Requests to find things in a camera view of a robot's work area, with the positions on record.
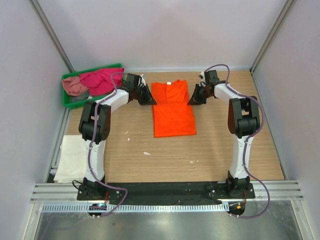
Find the orange t shirt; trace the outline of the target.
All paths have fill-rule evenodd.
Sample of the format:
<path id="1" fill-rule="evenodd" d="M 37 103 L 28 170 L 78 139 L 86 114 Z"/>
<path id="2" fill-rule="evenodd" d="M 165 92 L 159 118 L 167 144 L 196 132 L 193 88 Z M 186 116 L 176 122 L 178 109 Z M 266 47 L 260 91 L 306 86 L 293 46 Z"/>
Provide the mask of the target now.
<path id="1" fill-rule="evenodd" d="M 151 93 L 156 101 L 152 106 L 155 138 L 197 134 L 193 108 L 188 104 L 190 97 L 186 80 L 153 82 Z"/>

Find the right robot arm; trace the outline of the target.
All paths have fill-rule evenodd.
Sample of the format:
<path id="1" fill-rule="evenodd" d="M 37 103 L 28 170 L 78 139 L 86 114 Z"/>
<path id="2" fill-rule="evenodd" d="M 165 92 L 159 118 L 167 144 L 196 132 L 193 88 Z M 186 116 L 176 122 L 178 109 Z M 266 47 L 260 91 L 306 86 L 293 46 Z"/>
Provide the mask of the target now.
<path id="1" fill-rule="evenodd" d="M 201 81 L 195 85 L 189 105 L 204 105 L 210 97 L 228 104 L 227 127 L 233 136 L 233 152 L 225 192 L 231 198 L 239 198 L 250 187 L 248 170 L 252 135 L 261 126 L 257 99 L 238 92 L 225 80 L 220 80 L 216 70 L 203 71 L 199 78 Z"/>

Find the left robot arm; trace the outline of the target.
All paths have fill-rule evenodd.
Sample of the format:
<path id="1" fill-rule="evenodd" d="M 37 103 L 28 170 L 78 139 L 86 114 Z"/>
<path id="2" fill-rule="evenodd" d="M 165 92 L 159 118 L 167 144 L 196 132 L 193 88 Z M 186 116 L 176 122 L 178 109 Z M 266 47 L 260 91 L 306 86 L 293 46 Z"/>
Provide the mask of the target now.
<path id="1" fill-rule="evenodd" d="M 126 76 L 121 86 L 116 86 L 113 81 L 117 75 Z M 141 106 L 157 104 L 143 74 L 116 72 L 110 79 L 114 89 L 101 99 L 85 102 L 78 127 L 87 155 L 86 172 L 78 187 L 78 194 L 95 200 L 101 200 L 108 188 L 105 184 L 104 153 L 111 130 L 112 113 L 133 100 L 137 100 Z"/>

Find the magenta t shirt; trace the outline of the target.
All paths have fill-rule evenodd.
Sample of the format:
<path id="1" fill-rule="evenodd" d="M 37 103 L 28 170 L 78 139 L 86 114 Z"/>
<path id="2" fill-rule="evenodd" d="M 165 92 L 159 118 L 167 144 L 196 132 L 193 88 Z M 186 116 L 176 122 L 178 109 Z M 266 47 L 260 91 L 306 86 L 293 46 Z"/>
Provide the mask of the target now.
<path id="1" fill-rule="evenodd" d="M 111 75 L 116 73 L 112 79 L 115 86 L 121 86 L 123 82 L 124 68 L 101 68 L 96 71 L 86 72 L 79 75 L 80 83 L 88 88 L 89 94 L 96 97 L 112 92 L 115 87 Z"/>

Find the grey t shirt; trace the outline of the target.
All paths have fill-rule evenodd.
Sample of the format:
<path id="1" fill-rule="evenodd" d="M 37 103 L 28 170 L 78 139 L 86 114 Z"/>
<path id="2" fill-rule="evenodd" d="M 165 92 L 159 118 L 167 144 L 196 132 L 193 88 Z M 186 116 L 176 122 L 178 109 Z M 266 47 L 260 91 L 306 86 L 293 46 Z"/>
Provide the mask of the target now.
<path id="1" fill-rule="evenodd" d="M 87 99 L 91 99 L 93 96 L 90 94 L 90 92 L 87 90 L 83 93 L 81 93 L 78 96 L 70 96 L 70 102 L 76 103 L 80 101 L 86 101 Z"/>

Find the dusty pink t shirt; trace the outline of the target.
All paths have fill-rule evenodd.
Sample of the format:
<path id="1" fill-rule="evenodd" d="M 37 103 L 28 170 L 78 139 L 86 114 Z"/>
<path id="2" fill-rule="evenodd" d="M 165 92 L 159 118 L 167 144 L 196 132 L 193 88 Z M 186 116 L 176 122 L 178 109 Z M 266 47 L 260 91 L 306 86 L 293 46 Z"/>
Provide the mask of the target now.
<path id="1" fill-rule="evenodd" d="M 77 97 L 88 90 L 80 82 L 79 76 L 70 76 L 62 80 L 62 87 L 69 96 Z"/>

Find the green plastic bin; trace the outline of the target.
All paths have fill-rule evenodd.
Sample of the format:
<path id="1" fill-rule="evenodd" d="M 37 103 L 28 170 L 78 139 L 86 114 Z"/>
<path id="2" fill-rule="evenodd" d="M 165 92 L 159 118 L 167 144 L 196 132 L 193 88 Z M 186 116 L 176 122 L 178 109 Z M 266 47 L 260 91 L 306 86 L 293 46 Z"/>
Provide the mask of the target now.
<path id="1" fill-rule="evenodd" d="M 111 64 L 111 65 L 106 65 L 106 66 L 100 66 L 100 67 L 95 67 L 95 68 L 91 68 L 91 69 L 86 69 L 86 70 L 81 70 L 81 71 L 76 71 L 76 72 L 73 72 L 73 73 L 67 73 L 67 74 L 64 74 L 61 78 L 61 82 L 63 79 L 66 79 L 68 77 L 76 77 L 80 74 L 84 74 L 84 73 L 89 73 L 89 72 L 93 72 L 93 71 L 96 71 L 96 70 L 99 70 L 99 69 L 104 69 L 104 68 L 123 68 L 123 65 L 121 63 L 115 63 L 115 64 Z M 98 99 L 101 99 L 102 97 L 104 97 L 106 94 L 104 95 L 100 95 L 100 96 L 92 96 L 92 99 L 93 100 L 98 100 Z M 69 109 L 77 109 L 77 108 L 81 108 L 84 106 L 86 100 L 82 100 L 82 101 L 79 101 L 79 102 L 74 102 L 74 103 L 71 103 L 70 102 L 70 95 L 68 95 L 64 88 L 62 87 L 62 104 L 64 107 L 66 108 L 69 108 Z"/>

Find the folded white t shirt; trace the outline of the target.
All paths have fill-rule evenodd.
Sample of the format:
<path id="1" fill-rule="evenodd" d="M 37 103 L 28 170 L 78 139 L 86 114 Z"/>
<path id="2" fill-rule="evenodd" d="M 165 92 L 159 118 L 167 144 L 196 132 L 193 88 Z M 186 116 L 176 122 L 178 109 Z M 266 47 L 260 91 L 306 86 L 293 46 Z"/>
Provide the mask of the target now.
<path id="1" fill-rule="evenodd" d="M 60 145 L 60 159 L 54 176 L 56 183 L 82 182 L 87 168 L 86 145 L 81 135 L 64 135 Z"/>

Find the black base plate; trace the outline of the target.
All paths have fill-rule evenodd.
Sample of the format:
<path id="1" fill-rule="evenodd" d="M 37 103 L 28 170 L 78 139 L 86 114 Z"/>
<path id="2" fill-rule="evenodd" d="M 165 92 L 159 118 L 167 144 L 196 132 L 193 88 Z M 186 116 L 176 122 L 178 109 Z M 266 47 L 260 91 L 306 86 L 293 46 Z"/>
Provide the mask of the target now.
<path id="1" fill-rule="evenodd" d="M 80 185 L 77 200 L 97 201 L 108 200 L 117 205 L 127 189 L 123 205 L 134 206 L 196 206 L 218 205 L 227 199 L 254 199 L 255 192 L 250 183 L 247 189 L 236 189 L 229 192 L 225 182 L 194 181 L 194 182 L 112 182 L 116 189 L 106 188 L 98 183 Z"/>

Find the left aluminium corner post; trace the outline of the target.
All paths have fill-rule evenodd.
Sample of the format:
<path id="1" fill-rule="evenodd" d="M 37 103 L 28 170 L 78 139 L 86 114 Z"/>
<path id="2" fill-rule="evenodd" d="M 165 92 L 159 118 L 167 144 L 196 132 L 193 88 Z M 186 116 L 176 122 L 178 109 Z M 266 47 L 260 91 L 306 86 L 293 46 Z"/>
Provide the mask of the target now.
<path id="1" fill-rule="evenodd" d="M 41 7 L 40 3 L 38 0 L 29 0 L 29 3 L 31 4 L 33 10 L 35 11 L 35 14 L 39 18 L 41 24 L 43 25 L 46 33 L 48 34 L 50 40 L 52 41 L 54 47 L 56 48 L 60 58 L 66 65 L 68 71 L 70 73 L 74 73 L 75 69 L 69 60 L 67 53 L 65 52 L 60 40 L 58 39 L 50 21 L 48 20 L 43 8 Z"/>

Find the aluminium corner post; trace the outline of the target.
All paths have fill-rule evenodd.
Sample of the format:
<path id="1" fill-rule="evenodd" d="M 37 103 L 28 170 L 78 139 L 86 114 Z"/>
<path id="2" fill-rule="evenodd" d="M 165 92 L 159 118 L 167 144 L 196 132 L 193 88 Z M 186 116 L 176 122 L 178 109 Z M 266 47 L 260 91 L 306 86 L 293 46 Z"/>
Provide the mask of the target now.
<path id="1" fill-rule="evenodd" d="M 54 47 L 56 48 L 60 58 L 66 65 L 68 71 L 70 73 L 74 73 L 75 69 L 69 60 L 67 53 L 65 52 L 60 40 L 58 39 L 50 21 L 48 20 L 43 8 L 41 7 L 40 3 L 38 0 L 29 0 L 29 3 L 31 4 L 33 10 L 35 11 L 35 14 L 39 18 L 41 24 L 43 25 L 46 33 L 48 34 L 50 40 L 52 41 Z"/>
<path id="2" fill-rule="evenodd" d="M 278 32 L 280 31 L 283 23 L 285 22 L 286 18 L 290 14 L 293 6 L 295 5 L 296 0 L 286 0 L 283 7 L 281 8 L 278 16 L 275 19 L 267 37 L 265 38 L 257 56 L 255 57 L 252 66 L 250 67 L 249 71 L 250 74 L 253 75 L 255 70 L 257 69 L 258 65 L 260 64 L 261 60 L 263 59 L 264 55 L 266 54 L 268 48 L 276 38 Z"/>

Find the right aluminium corner post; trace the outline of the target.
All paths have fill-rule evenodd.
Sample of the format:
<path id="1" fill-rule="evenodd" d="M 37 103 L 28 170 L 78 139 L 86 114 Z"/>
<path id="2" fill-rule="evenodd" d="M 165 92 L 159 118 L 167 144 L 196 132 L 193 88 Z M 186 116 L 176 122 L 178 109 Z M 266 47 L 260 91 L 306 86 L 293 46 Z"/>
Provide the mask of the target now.
<path id="1" fill-rule="evenodd" d="M 249 71 L 250 74 L 253 75 L 255 70 L 257 69 L 258 65 L 260 64 L 261 60 L 263 59 L 264 55 L 266 54 L 268 48 L 276 38 L 278 32 L 280 31 L 283 23 L 285 22 L 286 18 L 290 14 L 293 6 L 295 5 L 296 0 L 286 0 L 283 7 L 281 8 L 278 16 L 275 19 L 267 37 L 265 38 L 257 56 L 255 57 L 252 66 L 250 67 Z"/>

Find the aluminium front rail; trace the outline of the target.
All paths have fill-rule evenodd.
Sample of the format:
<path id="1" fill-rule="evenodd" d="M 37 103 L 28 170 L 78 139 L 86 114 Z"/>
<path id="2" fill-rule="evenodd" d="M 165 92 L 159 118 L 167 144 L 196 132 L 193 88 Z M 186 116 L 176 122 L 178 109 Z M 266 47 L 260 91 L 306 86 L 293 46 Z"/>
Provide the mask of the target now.
<path id="1" fill-rule="evenodd" d="M 296 180 L 267 180 L 264 182 L 272 201 L 303 200 Z M 74 202 L 78 190 L 71 183 L 37 183 L 32 191 L 31 203 Z"/>

